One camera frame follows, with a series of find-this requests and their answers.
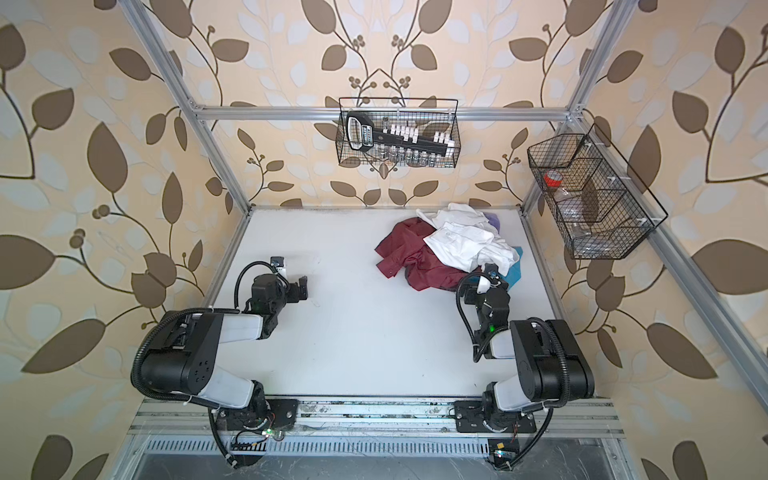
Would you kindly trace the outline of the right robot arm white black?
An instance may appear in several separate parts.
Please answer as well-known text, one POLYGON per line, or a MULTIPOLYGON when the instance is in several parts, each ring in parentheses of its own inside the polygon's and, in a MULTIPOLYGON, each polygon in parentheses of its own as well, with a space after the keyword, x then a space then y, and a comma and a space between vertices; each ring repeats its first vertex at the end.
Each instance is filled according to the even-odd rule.
POLYGON ((551 413, 595 393, 594 375, 567 322, 512 320, 507 288, 497 274, 481 272, 457 286, 455 303, 472 360, 512 359, 516 366, 511 378, 489 383, 479 400, 454 403, 460 433, 535 433, 533 413, 551 413))

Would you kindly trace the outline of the maroon shirt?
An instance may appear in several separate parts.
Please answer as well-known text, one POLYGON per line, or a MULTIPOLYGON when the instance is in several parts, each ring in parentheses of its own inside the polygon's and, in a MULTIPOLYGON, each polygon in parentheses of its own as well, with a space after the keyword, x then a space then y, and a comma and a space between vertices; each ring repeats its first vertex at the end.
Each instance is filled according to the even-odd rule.
POLYGON ((397 223, 374 251, 381 257, 378 270, 387 278, 405 272, 416 291, 429 288, 455 292, 468 272, 443 264, 424 239, 436 229, 418 217, 397 223))

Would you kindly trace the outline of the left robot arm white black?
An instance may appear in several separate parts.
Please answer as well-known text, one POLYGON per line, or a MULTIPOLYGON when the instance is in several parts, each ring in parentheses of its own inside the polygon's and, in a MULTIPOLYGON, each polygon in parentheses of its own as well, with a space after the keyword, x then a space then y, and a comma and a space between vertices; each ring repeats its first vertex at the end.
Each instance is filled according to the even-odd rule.
POLYGON ((233 308, 164 314, 138 347, 130 375, 133 387, 149 399, 204 407, 215 433, 275 436, 292 429, 296 400, 270 401, 262 383, 216 364, 220 346, 269 339, 282 310, 308 299, 308 278, 291 282, 284 272, 282 257, 251 262, 235 281, 233 308))

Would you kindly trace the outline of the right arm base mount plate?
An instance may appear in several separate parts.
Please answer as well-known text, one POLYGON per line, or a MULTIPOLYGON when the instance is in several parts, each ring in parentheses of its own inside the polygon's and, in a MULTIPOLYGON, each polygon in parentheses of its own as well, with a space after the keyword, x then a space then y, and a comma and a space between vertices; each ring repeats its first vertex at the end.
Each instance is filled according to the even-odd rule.
POLYGON ((455 401, 453 418, 459 433, 532 434, 537 431, 533 417, 502 411, 480 400, 455 401))

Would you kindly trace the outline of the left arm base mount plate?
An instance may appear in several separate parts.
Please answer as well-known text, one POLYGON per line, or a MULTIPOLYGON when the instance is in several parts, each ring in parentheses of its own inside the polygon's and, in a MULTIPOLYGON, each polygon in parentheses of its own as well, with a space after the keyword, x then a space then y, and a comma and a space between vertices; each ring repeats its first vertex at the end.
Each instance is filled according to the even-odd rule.
POLYGON ((214 415, 214 420, 223 431, 290 431, 298 418, 298 407, 298 399, 267 398, 263 404, 245 409, 222 409, 214 415))

